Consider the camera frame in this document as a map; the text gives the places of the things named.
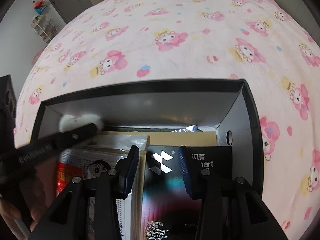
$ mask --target bed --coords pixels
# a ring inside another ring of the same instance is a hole
[[[16,147],[41,101],[108,84],[246,79],[265,158],[263,201],[289,240],[320,206],[320,49],[273,0],[105,0],[52,40],[17,106]]]

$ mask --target screw head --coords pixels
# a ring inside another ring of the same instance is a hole
[[[201,174],[204,176],[208,176],[208,175],[210,175],[210,171],[207,169],[203,169],[203,170],[201,170]]]
[[[72,182],[73,183],[79,183],[81,181],[81,178],[80,177],[74,177],[73,179],[72,179]]]
[[[116,175],[117,174],[117,170],[115,170],[115,169],[108,170],[108,174],[110,176]]]
[[[245,180],[244,180],[244,178],[242,178],[242,177],[238,177],[238,178],[237,178],[237,182],[238,182],[239,184],[244,184]]]

